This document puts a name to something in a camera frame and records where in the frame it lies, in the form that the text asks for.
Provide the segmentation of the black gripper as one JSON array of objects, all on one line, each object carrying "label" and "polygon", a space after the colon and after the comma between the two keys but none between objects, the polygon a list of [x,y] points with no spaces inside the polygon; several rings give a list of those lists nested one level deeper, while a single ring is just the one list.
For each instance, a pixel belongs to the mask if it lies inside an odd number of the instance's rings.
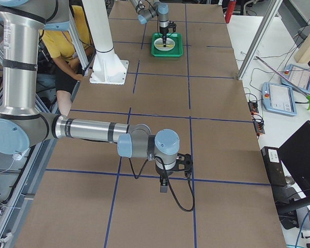
[{"label": "black gripper", "polygon": [[161,193],[167,193],[168,191],[168,176],[170,176],[174,171],[173,169],[175,166],[172,165],[166,165],[165,166],[166,171],[163,169],[163,165],[156,162],[156,172],[160,176],[160,192]]},{"label": "black gripper", "polygon": [[166,47],[167,46],[168,26],[166,26],[166,27],[160,26],[160,34],[162,35],[163,46]]}]

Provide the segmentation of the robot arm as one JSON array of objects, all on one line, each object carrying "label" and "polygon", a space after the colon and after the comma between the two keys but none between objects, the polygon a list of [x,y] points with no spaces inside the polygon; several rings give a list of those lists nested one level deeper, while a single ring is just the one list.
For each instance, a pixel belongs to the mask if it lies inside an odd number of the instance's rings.
[{"label": "robot arm", "polygon": [[162,43],[163,46],[166,47],[167,34],[169,30],[169,8],[167,3],[153,1],[153,3],[148,3],[148,8],[145,7],[142,1],[131,0],[130,3],[134,7],[138,15],[138,20],[141,24],[146,24],[154,17],[158,18],[158,27],[160,34],[162,35]]},{"label": "robot arm", "polygon": [[164,129],[153,135],[143,124],[71,119],[36,109],[39,31],[67,30],[72,22],[68,2],[0,1],[0,17],[4,22],[0,152],[15,154],[62,137],[115,143],[121,157],[155,161],[160,191],[168,191],[168,177],[180,163],[180,140],[175,131]]}]

